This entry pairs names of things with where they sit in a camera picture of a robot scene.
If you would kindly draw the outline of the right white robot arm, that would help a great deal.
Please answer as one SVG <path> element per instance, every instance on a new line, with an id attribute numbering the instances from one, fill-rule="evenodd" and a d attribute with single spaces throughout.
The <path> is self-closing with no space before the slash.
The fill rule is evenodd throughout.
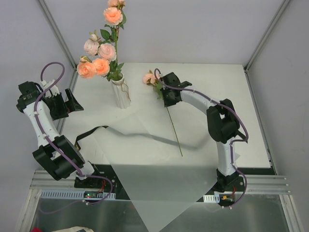
<path id="1" fill-rule="evenodd" d="M 160 71 L 155 69 L 154 76 L 163 86 L 160 91 L 166 107 L 185 102 L 206 115 L 208 133 L 216 142 L 218 153 L 217 183 L 213 189 L 218 192 L 229 190 L 240 174 L 235 164 L 234 143 L 247 142 L 249 137 L 232 101 L 216 101 L 193 89 L 191 83 L 181 82 L 173 72 L 163 77 L 159 75 Z"/>

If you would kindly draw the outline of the white wrapping paper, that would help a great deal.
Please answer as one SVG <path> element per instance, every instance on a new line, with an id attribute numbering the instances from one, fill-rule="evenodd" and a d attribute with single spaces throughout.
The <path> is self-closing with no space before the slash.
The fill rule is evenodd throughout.
<path id="1" fill-rule="evenodd" d="M 169 119 L 121 119 L 95 132 L 146 228 L 158 232 L 201 199 L 217 171 L 231 174 L 230 144 L 214 141 L 199 121 L 178 126 Z"/>

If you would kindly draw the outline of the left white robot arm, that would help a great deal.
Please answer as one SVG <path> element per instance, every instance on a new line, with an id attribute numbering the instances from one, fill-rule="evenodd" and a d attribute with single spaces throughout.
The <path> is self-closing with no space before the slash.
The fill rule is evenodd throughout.
<path id="1" fill-rule="evenodd" d="M 99 187 L 102 176 L 54 126 L 55 120 L 83 110 L 71 90 L 65 90 L 68 100 L 64 101 L 56 87 L 44 92 L 38 83 L 24 82 L 18 88 L 21 96 L 16 107 L 30 119 L 38 139 L 38 149 L 33 152 L 35 160 L 55 180 L 67 178 L 76 172 L 91 188 Z"/>

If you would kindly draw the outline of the black ribbon gold lettering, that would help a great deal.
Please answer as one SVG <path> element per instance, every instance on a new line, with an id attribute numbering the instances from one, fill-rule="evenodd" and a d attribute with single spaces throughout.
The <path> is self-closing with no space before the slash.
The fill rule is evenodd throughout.
<path id="1" fill-rule="evenodd" d="M 165 143 L 165 144 L 170 144 L 170 145 L 176 145 L 176 142 L 175 141 L 172 141 L 172 140 L 169 140 L 169 139 L 165 139 L 165 138 L 162 138 L 162 137 L 158 137 L 158 136 L 152 136 L 150 134 L 146 134 L 146 133 L 130 133 L 130 134 L 123 134 L 121 133 L 120 131 L 114 129 L 114 128 L 111 128 L 109 126 L 98 126 L 98 127 L 94 127 L 93 129 L 87 131 L 87 132 L 84 132 L 80 135 L 78 135 L 75 139 L 75 143 L 74 143 L 74 146 L 77 148 L 78 151 L 81 150 L 81 146 L 79 145 L 79 141 L 84 139 L 85 137 L 87 136 L 90 136 L 91 134 L 93 134 L 96 130 L 100 129 L 100 128 L 107 128 L 108 131 L 111 131 L 112 133 L 116 134 L 116 135 L 120 135 L 120 136 L 128 136 L 128 137 L 134 137 L 134 136 L 143 136 L 143 137 L 147 137 L 147 138 L 151 138 L 151 139 L 154 139 L 156 141 L 160 141 L 162 143 Z"/>

